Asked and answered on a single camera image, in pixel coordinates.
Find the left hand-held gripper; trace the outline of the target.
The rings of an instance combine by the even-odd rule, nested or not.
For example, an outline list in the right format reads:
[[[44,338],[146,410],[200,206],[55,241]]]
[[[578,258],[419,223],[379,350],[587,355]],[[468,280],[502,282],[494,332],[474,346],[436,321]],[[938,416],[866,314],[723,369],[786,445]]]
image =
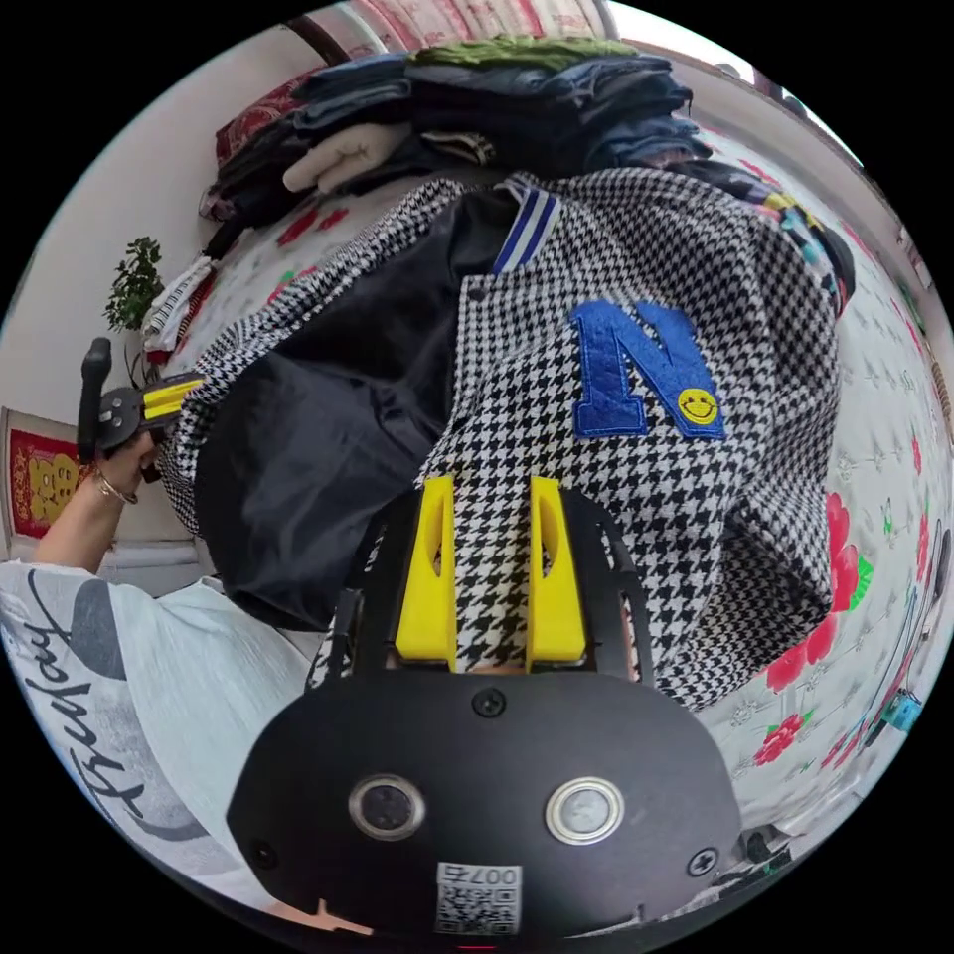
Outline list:
[[[158,446],[181,412],[183,395],[203,377],[173,377],[148,388],[115,389],[101,398],[94,436],[94,457],[109,457],[133,436],[148,431]]]

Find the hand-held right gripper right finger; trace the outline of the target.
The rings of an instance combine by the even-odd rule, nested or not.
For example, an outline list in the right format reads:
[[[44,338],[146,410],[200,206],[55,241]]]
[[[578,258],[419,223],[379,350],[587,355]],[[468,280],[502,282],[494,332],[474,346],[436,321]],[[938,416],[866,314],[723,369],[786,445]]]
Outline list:
[[[528,662],[580,662],[586,652],[570,534],[557,480],[530,480]]]

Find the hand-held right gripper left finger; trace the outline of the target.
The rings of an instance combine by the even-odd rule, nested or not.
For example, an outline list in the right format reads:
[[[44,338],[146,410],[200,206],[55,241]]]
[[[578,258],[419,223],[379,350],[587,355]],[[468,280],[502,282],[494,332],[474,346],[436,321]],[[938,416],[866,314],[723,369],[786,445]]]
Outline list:
[[[450,476],[430,477],[421,490],[395,648],[404,663],[456,663],[454,490]]]

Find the person's left hand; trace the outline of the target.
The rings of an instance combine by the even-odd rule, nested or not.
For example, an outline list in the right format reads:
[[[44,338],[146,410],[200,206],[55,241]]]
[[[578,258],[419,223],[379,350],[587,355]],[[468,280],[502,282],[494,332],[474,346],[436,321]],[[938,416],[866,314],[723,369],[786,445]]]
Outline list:
[[[140,432],[95,464],[95,484],[106,497],[124,504],[137,503],[137,489],[154,464],[157,445],[148,431]]]

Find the person's right hand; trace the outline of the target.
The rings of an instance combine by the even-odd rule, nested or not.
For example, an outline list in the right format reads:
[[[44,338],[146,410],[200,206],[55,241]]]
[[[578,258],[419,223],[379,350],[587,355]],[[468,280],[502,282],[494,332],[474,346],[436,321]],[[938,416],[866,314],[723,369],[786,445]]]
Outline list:
[[[372,936],[374,934],[374,929],[371,927],[349,921],[330,913],[324,901],[319,902],[318,911],[314,914],[299,911],[280,901],[272,904],[267,909],[267,913],[289,922],[298,923],[325,932],[341,931],[360,936]]]

